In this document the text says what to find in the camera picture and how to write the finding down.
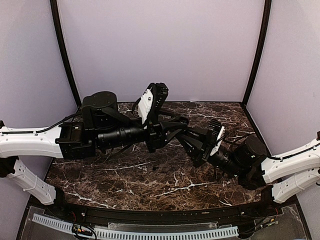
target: black cable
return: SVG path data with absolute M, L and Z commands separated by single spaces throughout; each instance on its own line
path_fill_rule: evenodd
M 108 159 L 112 159 L 118 155 L 120 155 L 121 153 L 123 153 L 125 150 L 129 149 L 132 146 L 132 144 L 124 146 L 123 148 L 121 148 L 119 151 L 115 152 L 113 155 L 111 155 L 110 157 L 108 157 Z
M 58 121 L 57 123 L 53 124 L 52 126 L 49 126 L 45 129 L 39 130 L 39 131 L 35 131 L 36 134 L 41 134 L 44 133 L 46 131 L 49 131 L 50 129 L 53 129 L 54 127 L 58 126 L 59 124 L 62 124 L 63 122 L 74 118 L 76 116 L 79 116 L 81 113 L 80 112 L 76 112 L 74 114 L 71 114 L 69 116 L 66 116 L 64 119 L 62 119 L 61 121 Z M 33 134 L 34 131 L 3 131 L 3 134 Z
M 238 142 L 239 140 L 244 139 L 244 138 L 246 138 L 246 137 L 249 137 L 250 135 L 251 135 L 251 133 L 247 133 L 247 134 L 239 137 L 237 140 L 233 141 L 233 143 L 235 144 L 235 143 Z
M 69 215 L 70 215 L 70 212 L 68 212 L 66 215 L 64 216 L 58 216 L 56 214 L 54 214 L 49 207 L 46 208 L 54 217 L 58 218 L 58 219 L 61 219 L 61 220 L 65 220 Z
M 231 144 L 231 145 L 235 145 L 235 146 L 240 146 L 240 144 L 234 143 L 233 141 L 228 141 L 228 140 L 225 140 L 225 139 L 223 139 L 223 141 L 224 141 L 225 143 L 227 143 L 227 144 Z
M 136 107 L 140 103 L 140 100 L 141 100 L 141 98 L 139 97 L 139 99 L 137 99 L 135 101 L 135 103 L 132 105 L 132 108 L 131 108 L 131 113 L 136 119 L 141 119 L 141 117 L 136 115 L 136 113 L 135 113 Z
M 78 108 L 77 108 L 77 110 L 76 110 L 76 112 L 75 112 L 75 116 L 71 119 L 70 122 L 73 122 L 74 119 L 75 119 L 75 117 L 76 117 L 76 114 L 78 114 L 78 113 L 80 113 L 80 112 L 81 112 L 81 106 L 78 106 Z
M 227 135 L 223 135 L 222 137 L 220 137 L 220 138 L 216 141 L 215 145 L 217 145 L 221 140 L 225 139 L 226 137 L 227 137 Z
M 269 159 L 272 159 L 272 160 L 277 160 L 277 161 L 280 160 L 280 161 L 281 161 L 281 160 L 284 160 L 284 159 L 292 158 L 292 157 L 297 156 L 297 155 L 299 155 L 299 154 L 303 154 L 303 153 L 305 153 L 305 152 L 307 152 L 307 151 L 313 150 L 315 147 L 318 147 L 318 146 L 320 146 L 320 143 L 318 143 L 318 144 L 316 144 L 316 145 L 314 145 L 314 146 L 312 146 L 312 147 L 309 147 L 309 148 L 307 148 L 307 149 L 305 149 L 305 150 L 296 152 L 296 153 L 294 153 L 294 154 L 290 154 L 290 155 L 283 156 L 283 157 L 268 156 L 268 158 L 269 158 Z
M 254 227 L 246 230 L 246 231 L 243 231 L 243 232 L 239 232 L 239 234 L 250 234 L 251 231 L 255 231 L 256 230 L 256 227 L 259 226 L 260 224 L 262 224 L 269 216 L 266 216 L 264 219 L 262 219 L 261 221 L 259 221 L 257 224 L 254 225 Z
M 114 148 L 111 149 L 110 153 L 108 154 L 108 156 L 106 157 L 106 159 L 104 160 L 103 163 L 105 163 L 106 161 L 109 160 L 109 158 L 111 157 L 111 154 L 113 153 L 113 151 L 114 151 Z
M 261 229 L 265 229 L 265 228 L 267 228 L 267 227 L 272 226 L 273 224 L 275 224 L 275 222 L 270 222 L 270 221 L 268 221 L 268 222 L 262 224 L 262 226 L 260 226 L 259 228 L 255 229 L 254 231 L 251 231 L 250 234 L 254 234 L 255 232 L 258 232 L 258 231 L 261 230 Z
M 89 226 L 89 225 L 87 225 L 87 224 L 79 224 L 79 223 L 74 223 L 74 222 L 73 222 L 72 228 L 75 228 L 75 229 L 76 229 L 75 224 L 79 225 L 80 228 L 81 228 L 81 227 L 85 227 L 85 228 L 89 229 L 89 230 L 91 231 L 92 235 L 94 235 L 94 239 L 95 239 L 95 240 L 98 239 L 98 236 L 97 236 L 95 230 L 94 230 L 91 226 Z M 72 235 L 73 235 L 76 239 L 78 239 L 78 240 L 89 240 L 89 239 L 92 237 L 92 236 L 88 236 L 88 237 L 80 236 L 79 233 L 78 233 L 76 230 L 75 230 L 74 232 L 72 232 L 72 233 L 75 234 L 75 235 L 73 235 L 73 234 L 72 234 Z
M 240 144 L 238 144 L 237 142 L 240 141 L 241 139 L 244 139 L 244 138 L 250 136 L 250 135 L 251 135 L 251 133 L 247 133 L 247 134 L 241 136 L 240 138 L 238 138 L 238 139 L 235 140 L 235 141 L 228 141 L 228 140 L 225 140 L 225 139 L 224 139 L 223 141 L 224 141 L 225 143 L 227 143 L 227 144 L 231 144 L 231 145 L 235 145 L 235 146 L 240 146 Z

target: white cable channel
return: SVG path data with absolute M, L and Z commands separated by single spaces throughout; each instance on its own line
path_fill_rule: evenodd
M 57 220 L 51 217 L 33 214 L 33 222 L 55 229 L 60 232 L 72 234 L 72 223 Z M 147 233 L 108 230 L 95 227 L 94 231 L 101 240 L 215 240 L 238 236 L 238 227 L 226 227 L 206 231 L 173 232 L 173 233 Z

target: electrical wires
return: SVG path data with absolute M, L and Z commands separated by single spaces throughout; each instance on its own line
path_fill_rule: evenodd
M 123 148 L 121 148 L 119 151 L 115 152 L 115 153 L 112 154 L 112 155 L 111 155 L 111 153 L 112 153 L 112 152 L 111 152 L 111 153 L 109 154 L 109 156 L 107 157 L 106 160 L 110 160 L 110 159 L 112 159 L 112 158 L 114 158 L 114 157 L 122 154 L 125 150 L 129 149 L 131 146 L 132 146 L 132 144 L 127 145 L 127 146 L 124 146 Z
M 89 240 L 92 236 L 94 236 L 95 240 L 98 239 L 95 230 L 87 224 L 73 223 L 71 231 L 74 238 L 78 240 Z
M 279 215 L 279 212 L 278 212 L 278 209 L 277 208 L 274 208 L 275 212 L 276 212 L 276 216 L 275 217 L 272 217 L 271 219 L 269 219 L 267 222 L 264 222 L 267 218 L 269 218 L 270 216 L 266 216 L 265 218 L 263 218 L 262 220 L 260 220 L 257 224 L 254 225 L 254 227 L 246 230 L 246 231 L 243 231 L 243 232 L 239 232 L 239 234 L 241 235 L 250 235 L 250 234 L 253 234 L 261 229 L 264 229 L 264 228 L 267 228 L 267 227 L 270 227 L 274 224 L 278 224 L 278 221 L 276 221 L 276 218 L 278 217 Z
M 220 141 L 224 140 L 226 137 L 227 137 L 227 135 L 223 135 L 222 137 L 220 137 L 220 138 L 216 141 L 215 144 L 217 145 Z
M 303 154 L 303 153 L 308 152 L 308 151 L 310 151 L 310 150 L 315 150 L 315 148 L 318 147 L 318 146 L 320 146 L 320 143 L 318 143 L 318 144 L 316 144 L 316 145 L 314 145 L 314 146 L 312 146 L 312 147 L 309 147 L 309 148 L 307 148 L 307 149 L 305 149 L 305 150 L 296 152 L 296 153 L 294 153 L 294 154 L 290 154 L 290 155 L 282 156 L 282 157 L 268 156 L 268 158 L 269 158 L 269 159 L 272 159 L 272 160 L 280 160 L 280 161 L 281 161 L 281 160 L 285 160 L 285 159 L 292 158 L 292 157 L 297 156 L 297 155 L 299 155 L 299 154 Z
M 237 142 L 240 141 L 241 139 L 244 139 L 244 138 L 246 138 L 246 137 L 249 137 L 250 135 L 251 135 L 251 133 L 247 133 L 247 134 L 239 137 L 239 138 L 238 138 L 237 140 L 235 140 L 235 141 L 228 141 L 228 140 L 226 140 L 226 139 L 223 139 L 223 141 L 224 141 L 225 143 L 227 143 L 227 144 L 231 144 L 231 145 L 234 145 L 234 146 L 240 146 L 240 144 L 238 144 Z
M 139 97 L 139 99 L 138 99 L 137 101 L 135 101 L 135 103 L 132 105 L 132 109 L 131 109 L 131 113 L 132 113 L 132 115 L 133 115 L 136 119 L 141 119 L 141 117 L 138 116 L 138 115 L 135 113 L 136 107 L 137 107 L 137 105 L 140 103 L 140 100 L 141 100 L 141 98 Z
M 50 129 L 53 129 L 54 127 L 58 126 L 59 124 L 62 124 L 63 122 L 72 119 L 76 116 L 79 116 L 81 113 L 80 112 L 76 112 L 74 114 L 71 114 L 69 116 L 66 116 L 64 119 L 62 119 L 61 121 L 58 121 L 57 123 L 53 124 L 52 126 L 49 126 L 45 129 L 39 130 L 39 131 L 3 131 L 3 134 L 41 134 L 44 133 L 46 131 L 49 131 Z

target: dark marble surface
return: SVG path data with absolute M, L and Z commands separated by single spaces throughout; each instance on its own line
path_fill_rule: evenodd
M 119 110 L 130 115 L 131 106 L 120 103 Z M 219 120 L 229 141 L 254 133 L 238 103 L 169 102 L 163 107 L 188 117 L 191 127 L 206 128 L 210 119 Z M 97 151 L 97 157 L 83 160 L 55 159 L 46 181 L 63 189 L 69 203 L 122 210 L 197 210 L 260 200 L 261 189 L 246 190 L 227 176 L 217 181 L 210 164 L 193 167 L 177 140 L 151 154 L 144 143 L 110 160 L 109 153 Z

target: lavender wall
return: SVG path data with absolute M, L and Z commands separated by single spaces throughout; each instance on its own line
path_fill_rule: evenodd
M 241 101 L 263 0 L 59 0 L 81 98 L 135 101 L 165 82 L 170 101 Z
M 310 142 L 320 131 L 320 2 L 273 1 L 248 110 L 273 154 Z M 313 239 L 320 239 L 320 187 L 301 192 Z
M 49 126 L 76 110 L 48 0 L 0 1 L 0 120 L 13 128 Z M 21 157 L 44 178 L 51 159 Z M 0 239 L 14 240 L 29 199 L 0 179 Z

